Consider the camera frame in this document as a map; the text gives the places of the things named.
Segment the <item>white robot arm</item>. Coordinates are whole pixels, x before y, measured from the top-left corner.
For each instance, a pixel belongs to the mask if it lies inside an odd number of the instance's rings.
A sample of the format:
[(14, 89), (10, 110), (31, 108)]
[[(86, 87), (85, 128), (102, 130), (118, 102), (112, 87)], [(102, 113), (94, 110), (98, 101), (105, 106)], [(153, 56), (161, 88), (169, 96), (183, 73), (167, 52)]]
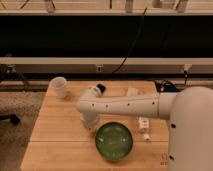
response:
[(76, 108), (88, 127), (101, 114), (163, 119), (169, 130), (168, 171), (213, 171), (213, 89), (103, 97), (90, 88)]

